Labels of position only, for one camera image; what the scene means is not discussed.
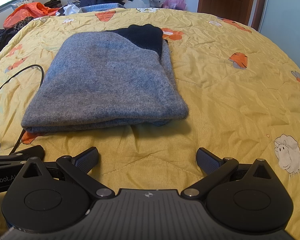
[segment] white sheep cartoon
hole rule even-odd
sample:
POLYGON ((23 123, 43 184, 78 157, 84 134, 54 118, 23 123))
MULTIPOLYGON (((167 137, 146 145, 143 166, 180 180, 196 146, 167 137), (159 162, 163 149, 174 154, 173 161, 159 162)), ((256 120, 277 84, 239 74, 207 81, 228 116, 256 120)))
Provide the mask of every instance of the white sheep cartoon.
POLYGON ((300 148, 298 142, 292 136, 281 135, 274 141, 274 153, 279 160, 281 169, 291 175, 300 174, 300 148))

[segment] black cable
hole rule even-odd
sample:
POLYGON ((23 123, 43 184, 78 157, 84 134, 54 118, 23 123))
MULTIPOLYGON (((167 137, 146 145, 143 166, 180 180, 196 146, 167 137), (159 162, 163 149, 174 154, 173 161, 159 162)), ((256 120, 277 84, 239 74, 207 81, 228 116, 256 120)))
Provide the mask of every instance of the black cable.
MULTIPOLYGON (((41 87, 41 85, 42 85, 42 83, 43 83, 43 78, 44 78, 44 71, 43 71, 43 68, 42 68, 40 65, 33 64, 33 65, 28 66, 28 67, 26 67, 26 68, 24 68, 24 69, 21 69, 19 72, 17 72, 16 74, 14 74, 11 78, 9 78, 9 79, 8 79, 8 80, 0 87, 0 89, 1 89, 5 84, 9 83, 9 81, 10 81, 11 79, 13 79, 13 78, 16 77, 17 75, 19 75, 22 71, 24 71, 24 70, 26 70, 26 69, 28 69, 28 68, 31 68, 31 67, 38 67, 38 68, 40 68, 40 70, 41 70, 41 81, 40 81, 39 87, 41 87)), ((21 134, 20 134, 20 136, 19 136, 19 139, 18 139, 18 141, 16 142, 15 146, 13 147, 13 149, 11 150, 11 152, 9 153, 9 155, 12 154, 12 153, 14 153, 14 152, 16 151, 16 149, 19 147, 21 138, 22 138, 22 136, 24 135, 25 132, 26 132, 26 130, 22 129, 22 132, 21 132, 21 134)))

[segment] quilted bedspread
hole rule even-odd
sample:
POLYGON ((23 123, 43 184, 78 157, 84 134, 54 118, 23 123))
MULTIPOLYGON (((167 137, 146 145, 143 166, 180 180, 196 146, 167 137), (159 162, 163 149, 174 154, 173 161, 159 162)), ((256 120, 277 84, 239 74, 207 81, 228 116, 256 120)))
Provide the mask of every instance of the quilted bedspread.
MULTIPOLYGON (((203 178, 195 160, 199 147, 240 163, 264 158, 293 199, 287 231, 300 240, 300 69, 252 28, 170 9, 117 8, 42 17, 31 21, 0 53, 0 86, 32 64, 46 72, 62 43, 75 33, 131 24, 163 30, 189 117, 161 127, 26 133, 18 150, 42 145, 45 161, 55 161, 96 146, 100 161, 89 174, 116 192, 119 188, 183 190, 203 178)), ((40 79, 40 70, 31 68, 1 89, 0 155, 9 154, 16 143, 40 79)), ((0 235, 6 230, 0 209, 0 235)))

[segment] orange plastic bag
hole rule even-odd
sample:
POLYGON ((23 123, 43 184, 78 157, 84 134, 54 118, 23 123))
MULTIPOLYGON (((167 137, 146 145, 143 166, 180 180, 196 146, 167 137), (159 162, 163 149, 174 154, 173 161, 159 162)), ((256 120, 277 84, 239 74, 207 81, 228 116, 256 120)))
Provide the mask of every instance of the orange plastic bag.
POLYGON ((24 4, 13 11, 3 23, 5 29, 13 27, 17 22, 24 20, 28 16, 34 18, 47 16, 47 15, 56 15, 56 12, 59 8, 49 8, 45 7, 42 3, 32 2, 24 4))

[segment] folded sweater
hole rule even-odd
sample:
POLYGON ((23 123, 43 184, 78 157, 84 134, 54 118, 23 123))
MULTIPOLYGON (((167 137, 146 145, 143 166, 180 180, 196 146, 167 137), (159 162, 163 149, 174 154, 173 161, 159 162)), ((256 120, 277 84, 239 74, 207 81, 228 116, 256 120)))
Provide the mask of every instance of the folded sweater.
POLYGON ((147 24, 68 38, 21 125, 31 133, 74 131, 187 115, 162 30, 147 24))

